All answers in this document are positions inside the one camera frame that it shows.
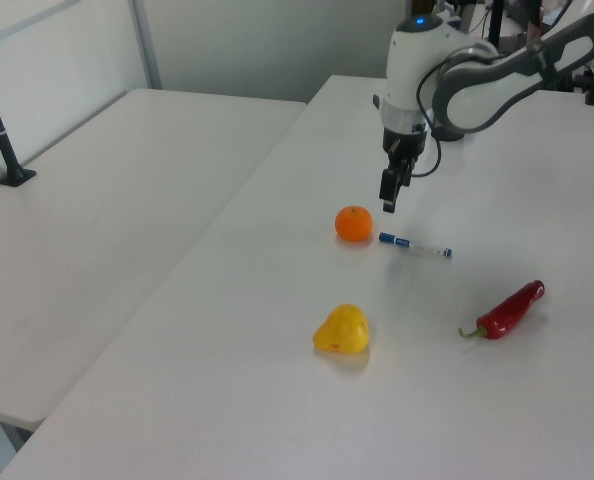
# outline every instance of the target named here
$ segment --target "black cable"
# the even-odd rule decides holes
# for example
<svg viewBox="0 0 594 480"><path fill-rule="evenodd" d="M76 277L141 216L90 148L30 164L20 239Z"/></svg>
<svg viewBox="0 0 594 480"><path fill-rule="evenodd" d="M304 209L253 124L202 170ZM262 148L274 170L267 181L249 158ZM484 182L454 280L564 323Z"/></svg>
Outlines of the black cable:
<svg viewBox="0 0 594 480"><path fill-rule="evenodd" d="M488 12L486 12L486 15L484 15L484 25L482 25L481 27L481 38L484 38L484 33L486 33L486 20L488 20L488 14L490 13L490 10L488 10Z"/></svg>
<svg viewBox="0 0 594 480"><path fill-rule="evenodd" d="M568 8L572 5L572 3L573 3L573 0L568 0L566 2L566 5L563 6L563 8L561 9L561 12L559 12L559 15L557 15L557 18L555 19L553 24L550 26L551 29L553 29L555 27L555 25L557 25L559 23L559 20L561 20L561 17L564 16L564 14L566 13L566 10L568 10Z"/></svg>
<svg viewBox="0 0 594 480"><path fill-rule="evenodd" d="M415 94L415 97L417 99L417 105L419 105L419 110L421 110L422 115L426 119L426 123L428 123L428 128L430 129L431 135L434 132L435 127L433 125L433 122L430 120L430 117L426 113L426 109L424 108L424 104L421 102L421 89L424 86L424 83L426 83L426 81L431 77L431 75L433 73L435 73L437 70L439 70L441 67L443 67L444 65L446 65L448 62L450 62L450 59L446 59L443 62L441 62L438 65L436 65L435 67L433 67L430 70L430 72L428 72L424 76L424 78L421 79L421 82L419 82L419 85L417 85L417 92ZM439 164L441 163L441 142L437 139L437 137L433 137L433 138L435 139L435 142L437 143L437 161L435 162L435 166L433 168L431 168L430 170L428 170L426 173L412 174L411 177L414 177L414 178L427 177L427 176L432 175L433 173L435 173L435 171L439 168Z"/></svg>
<svg viewBox="0 0 594 480"><path fill-rule="evenodd" d="M488 14L490 13L490 10L488 10L486 12L486 15L484 15L483 17L481 17L481 20L479 20L479 23L477 23L477 25L474 26L474 28L468 32L468 35L470 35L471 33L473 33L475 30L477 30L479 28L479 25L481 25L481 22L486 22L486 19L488 18Z"/></svg>
<svg viewBox="0 0 594 480"><path fill-rule="evenodd" d="M508 55L498 55L496 57L484 58L484 57L480 57L479 55L469 55L469 56L465 57L464 59L462 59L459 62L459 64L464 63L464 62L475 61L475 62L483 63L483 64L487 65L487 64L494 62L495 60L501 60L502 58L506 58L507 56ZM424 78L421 79L421 82L419 82L419 85L417 86L417 92L415 93L415 98L417 99L417 105L419 106L419 110L421 111L422 115L426 119L426 122L428 123L428 128L430 129L431 135L435 130L435 126L433 125L433 122L431 122L430 117L426 113L426 108L424 107L424 104L421 101L421 89L424 86L424 83L426 83L426 81L432 76L433 73L435 73L437 70L442 68L444 65L446 65L447 63L450 63L452 61L453 61L452 58L447 58L446 60L442 61L441 63L438 63L437 65L435 65L424 76ZM435 142L437 143L437 161L435 162L435 166L433 168L431 168L430 170L428 170L426 173L413 174L413 175L411 175L411 177L415 177L415 178L427 177L427 176L435 173L435 171L439 168L439 164L441 163L441 142L437 139L437 137L433 136L433 138L435 139Z"/></svg>

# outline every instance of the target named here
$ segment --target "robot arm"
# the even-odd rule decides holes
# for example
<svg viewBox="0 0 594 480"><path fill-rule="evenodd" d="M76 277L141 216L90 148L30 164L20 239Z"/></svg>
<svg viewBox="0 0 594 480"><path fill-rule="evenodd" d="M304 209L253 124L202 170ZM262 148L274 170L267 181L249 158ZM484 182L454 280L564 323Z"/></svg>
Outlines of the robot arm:
<svg viewBox="0 0 594 480"><path fill-rule="evenodd" d="M399 188L415 176L427 119L434 115L431 128L443 135L484 130L519 100L592 58L594 0L573 0L553 30L504 58L488 42L456 31L438 16L402 22L391 41L380 105L389 158L380 191L384 211L394 212ZM428 76L434 70L439 73Z"/></svg>

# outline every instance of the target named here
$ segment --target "table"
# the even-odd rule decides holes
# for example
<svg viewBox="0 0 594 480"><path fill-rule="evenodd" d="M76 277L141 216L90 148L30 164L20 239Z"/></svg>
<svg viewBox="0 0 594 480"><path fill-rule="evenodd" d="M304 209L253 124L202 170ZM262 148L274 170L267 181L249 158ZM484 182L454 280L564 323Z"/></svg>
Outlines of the table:
<svg viewBox="0 0 594 480"><path fill-rule="evenodd" d="M0 187L0 420L41 423L303 108L136 90Z"/></svg>
<svg viewBox="0 0 594 480"><path fill-rule="evenodd" d="M389 215L383 88L326 83L2 480L594 478L594 108L536 93ZM455 257L341 242L351 204ZM535 278L512 334L459 337ZM369 350L313 351L344 302Z"/></svg>

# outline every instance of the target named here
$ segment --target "white wall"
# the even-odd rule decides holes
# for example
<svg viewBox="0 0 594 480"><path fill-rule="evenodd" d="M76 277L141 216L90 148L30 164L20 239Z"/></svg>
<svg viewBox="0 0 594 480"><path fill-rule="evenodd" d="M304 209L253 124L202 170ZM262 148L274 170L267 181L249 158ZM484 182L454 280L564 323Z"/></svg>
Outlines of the white wall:
<svg viewBox="0 0 594 480"><path fill-rule="evenodd" d="M48 12L71 0L0 0L0 33Z"/></svg>
<svg viewBox="0 0 594 480"><path fill-rule="evenodd" d="M131 8L131 0L80 0L0 40L0 114L21 163L147 85Z"/></svg>
<svg viewBox="0 0 594 480"><path fill-rule="evenodd" d="M407 0L136 0L136 7L156 59L155 85L159 77L170 90L307 102L331 74L385 76Z"/></svg>

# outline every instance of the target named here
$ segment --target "white marker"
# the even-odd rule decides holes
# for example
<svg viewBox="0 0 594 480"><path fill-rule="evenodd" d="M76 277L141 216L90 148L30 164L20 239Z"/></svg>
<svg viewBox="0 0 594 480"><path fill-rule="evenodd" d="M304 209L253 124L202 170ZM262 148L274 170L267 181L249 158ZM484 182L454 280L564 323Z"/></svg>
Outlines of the white marker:
<svg viewBox="0 0 594 480"><path fill-rule="evenodd" d="M399 245L400 247L410 248L411 250L417 250L422 253L429 253L431 255L437 255L438 257L451 258L453 251L450 248L442 247L431 247L429 245L419 245L413 243L405 238L399 238L389 233L381 232L379 234L379 241L384 243L392 243L393 245Z"/></svg>

